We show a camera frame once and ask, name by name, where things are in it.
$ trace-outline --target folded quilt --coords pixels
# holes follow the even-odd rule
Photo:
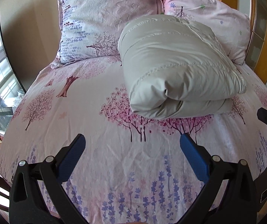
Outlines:
[[[246,80],[212,30],[168,15],[140,17],[124,28],[118,50],[133,112],[154,119],[229,112]]]

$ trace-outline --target pillow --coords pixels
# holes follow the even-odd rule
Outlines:
[[[124,26],[143,15],[163,12],[161,0],[58,0],[62,31],[57,57],[62,64],[116,55]]]
[[[130,22],[119,42],[133,112],[146,118],[199,117],[231,111],[247,83],[212,30],[168,15]]]
[[[243,64],[250,37],[249,17],[218,0],[165,0],[164,13],[209,26],[236,64]]]

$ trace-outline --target metal screw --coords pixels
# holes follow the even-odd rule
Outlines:
[[[242,159],[242,160],[240,161],[240,163],[241,163],[243,166],[246,166],[246,165],[247,165],[247,161],[245,161],[244,159]]]
[[[212,160],[213,160],[213,161],[220,161],[220,157],[219,157],[218,155],[214,155],[214,156],[212,157]]]
[[[48,156],[46,159],[45,159],[46,162],[52,162],[54,161],[54,157],[53,156]]]
[[[22,167],[22,166],[24,166],[26,164],[26,161],[25,160],[22,160],[22,161],[20,161],[19,162],[19,165]]]

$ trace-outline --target pink pillow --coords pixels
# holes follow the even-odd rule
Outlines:
[[[163,12],[162,0],[58,0],[62,31],[56,59],[62,64],[118,54],[125,25]]]
[[[247,15],[219,0],[165,0],[164,13],[209,26],[232,62],[243,64],[250,37]]]

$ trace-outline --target bed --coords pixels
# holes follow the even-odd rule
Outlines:
[[[0,174],[9,184],[19,161],[43,161],[82,133],[86,149],[63,188],[89,223],[174,223],[203,187],[180,150],[181,134],[225,161],[246,159],[254,179],[267,168],[267,126],[256,116],[267,109],[267,88],[247,65],[236,65],[248,87],[230,113],[159,121],[131,111],[118,55],[65,65],[61,55],[39,73],[3,139]]]

